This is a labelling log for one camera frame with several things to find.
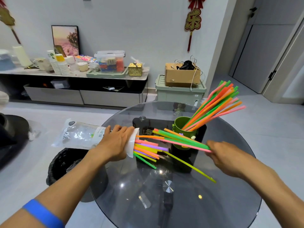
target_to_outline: white bottle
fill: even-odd
[[[29,67],[33,62],[29,59],[28,55],[25,53],[24,48],[21,45],[13,46],[13,50],[23,67]]]

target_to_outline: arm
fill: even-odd
[[[221,171],[250,184],[264,199],[283,228],[304,227],[304,202],[277,173],[251,155],[226,142],[208,141],[212,158]]]
[[[96,148],[89,150],[75,168],[43,191],[36,199],[66,224],[101,166],[109,161],[126,158],[124,147],[133,130],[133,127],[116,125],[110,134],[108,126],[103,139]],[[44,225],[27,211],[20,209],[0,225],[0,228],[8,227],[42,228]]]

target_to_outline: purple straw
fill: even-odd
[[[153,149],[160,149],[160,150],[163,150],[163,151],[168,151],[168,148],[164,148],[164,147],[152,146],[152,145],[143,144],[143,143],[141,143],[140,145],[150,147],[150,148],[153,148]]]
[[[150,155],[147,155],[147,154],[146,154],[146,153],[144,153],[144,152],[140,152],[140,151],[135,150],[135,149],[134,149],[134,151],[135,151],[135,152],[137,152],[137,153],[141,153],[141,154],[143,154],[143,155],[146,155],[147,157],[150,157],[150,158],[156,159],[155,157],[152,157],[152,156],[150,156]]]

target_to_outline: green tray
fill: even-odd
[[[101,77],[101,78],[123,78],[129,74],[129,68],[125,67],[124,72],[87,72],[87,77]]]

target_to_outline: blue wristband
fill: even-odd
[[[64,228],[63,222],[53,215],[47,208],[45,208],[36,199],[30,200],[23,207],[34,218],[40,221],[47,228]]]

